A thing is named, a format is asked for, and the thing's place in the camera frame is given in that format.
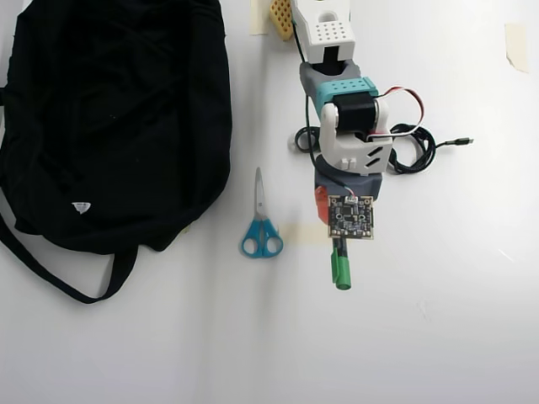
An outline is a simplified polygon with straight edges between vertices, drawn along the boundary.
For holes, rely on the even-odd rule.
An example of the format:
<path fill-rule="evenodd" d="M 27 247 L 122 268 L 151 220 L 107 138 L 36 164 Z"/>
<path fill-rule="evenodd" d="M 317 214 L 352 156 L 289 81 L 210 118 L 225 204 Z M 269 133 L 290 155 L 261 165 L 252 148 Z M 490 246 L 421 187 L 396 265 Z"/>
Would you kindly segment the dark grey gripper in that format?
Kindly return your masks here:
<path fill-rule="evenodd" d="M 374 173 L 368 176 L 362 176 L 357 173 L 348 173 L 340 171 L 335 167 L 330 166 L 321 155 L 316 158 L 315 170 L 315 201 L 318 211 L 318 218 L 322 223 L 328 222 L 328 195 L 344 196 L 348 192 L 341 186 L 330 180 L 328 177 L 321 174 L 323 171 L 330 177 L 339 180 L 346 186 L 351 188 L 355 195 L 371 196 L 374 199 L 378 198 L 382 186 L 382 174 Z"/>

